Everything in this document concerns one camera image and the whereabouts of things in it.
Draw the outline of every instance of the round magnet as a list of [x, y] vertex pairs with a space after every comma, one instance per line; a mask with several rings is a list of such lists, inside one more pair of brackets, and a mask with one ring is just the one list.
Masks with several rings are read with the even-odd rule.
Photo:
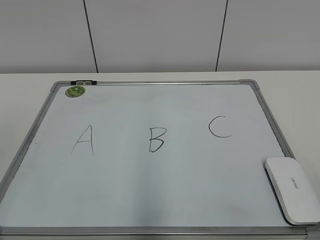
[[83, 86], [72, 86], [65, 91], [65, 95], [69, 98], [77, 98], [85, 93], [86, 89]]

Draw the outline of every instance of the black marker writing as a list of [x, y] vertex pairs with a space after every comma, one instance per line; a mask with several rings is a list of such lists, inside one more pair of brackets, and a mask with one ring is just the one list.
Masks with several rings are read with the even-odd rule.
[[[167, 129], [164, 128], [164, 127], [152, 127], [152, 128], [149, 128], [149, 129], [150, 129], [150, 133], [151, 133], [151, 138], [149, 139], [149, 141], [150, 141], [149, 153], [150, 153], [150, 152], [151, 152], [151, 153], [155, 153], [155, 152], [158, 151], [158, 150], [162, 147], [162, 145], [165, 143], [165, 141], [163, 141], [162, 139], [160, 139], [160, 137], [166, 134]], [[153, 130], [153, 129], [162, 129], [162, 130], [164, 130], [164, 133], [162, 133], [162, 134], [160, 134], [160, 135], [158, 135], [158, 136], [156, 136], [156, 137], [152, 137], [152, 130]], [[151, 145], [152, 145], [152, 141], [153, 141], [153, 140], [158, 140], [158, 141], [161, 142], [160, 146], [159, 146], [156, 150], [152, 150], [152, 149], [151, 149]]]
[[[88, 131], [88, 129], [90, 129], [90, 140], [80, 140], [82, 138], [82, 136], [85, 134], [86, 131]], [[71, 151], [71, 154], [73, 153], [75, 147], [77, 144], [79, 143], [90, 143], [91, 144], [91, 150], [92, 150], [92, 155], [94, 155], [94, 146], [92, 144], [92, 126], [89, 125], [85, 130], [84, 132], [81, 134], [81, 136], [78, 138], [78, 140], [76, 141], [76, 143], [74, 144], [73, 148], [72, 148], [72, 151]]]
[[229, 137], [231, 137], [231, 135], [232, 134], [230, 134], [230, 135], [228, 135], [228, 136], [219, 136], [219, 135], [217, 135], [217, 134], [214, 134], [214, 132], [211, 130], [211, 124], [214, 122], [214, 120], [216, 120], [217, 118], [225, 118], [225, 116], [216, 116], [214, 119], [212, 119], [212, 121], [209, 123], [209, 131], [215, 136], [215, 137], [217, 137], [217, 138], [222, 138], [222, 139], [224, 139], [224, 138], [229, 138]]

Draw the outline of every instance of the plastic corner piece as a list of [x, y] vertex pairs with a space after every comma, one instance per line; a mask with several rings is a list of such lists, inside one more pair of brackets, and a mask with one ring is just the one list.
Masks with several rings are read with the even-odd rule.
[[250, 85], [252, 89], [260, 89], [258, 83], [256, 82], [256, 80], [253, 79], [240, 79], [240, 84], [245, 84], [245, 85]]

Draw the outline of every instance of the white wall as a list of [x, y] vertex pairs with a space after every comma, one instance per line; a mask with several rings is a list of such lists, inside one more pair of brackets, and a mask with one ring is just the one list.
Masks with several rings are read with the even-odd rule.
[[82, 0], [0, 0], [0, 73], [94, 73]]
[[216, 68], [226, 0], [86, 0], [100, 73]]
[[319, 0], [229, 0], [217, 70], [320, 70], [319, 11]]
[[[98, 69], [214, 71], [227, 0], [85, 0]], [[218, 71], [320, 70], [320, 0], [229, 0]], [[0, 73], [96, 71], [83, 0], [0, 0]]]

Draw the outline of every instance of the silver frame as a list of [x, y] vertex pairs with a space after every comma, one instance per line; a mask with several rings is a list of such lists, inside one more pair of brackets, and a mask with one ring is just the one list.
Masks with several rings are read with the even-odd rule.
[[[91, 80], [76, 81], [77, 85], [91, 84]], [[15, 155], [4, 178], [0, 183], [0, 203], [19, 169], [26, 152], [44, 119], [57, 91], [60, 87], [70, 86], [70, 81], [56, 82], [45, 100], [38, 116], [32, 124], [21, 147]], [[125, 86], [125, 85], [249, 85], [251, 86], [261, 108], [279, 142], [286, 157], [294, 158], [294, 155], [274, 119], [260, 88], [252, 79], [228, 80], [228, 81], [162, 81], [162, 82], [98, 82], [97, 86]], [[318, 232], [319, 226], [312, 230]], [[243, 238], [298, 238], [308, 236], [307, 226], [284, 226], [284, 227], [8, 227], [0, 226], [0, 239], [18, 238], [104, 238], [104, 239], [243, 239]]]

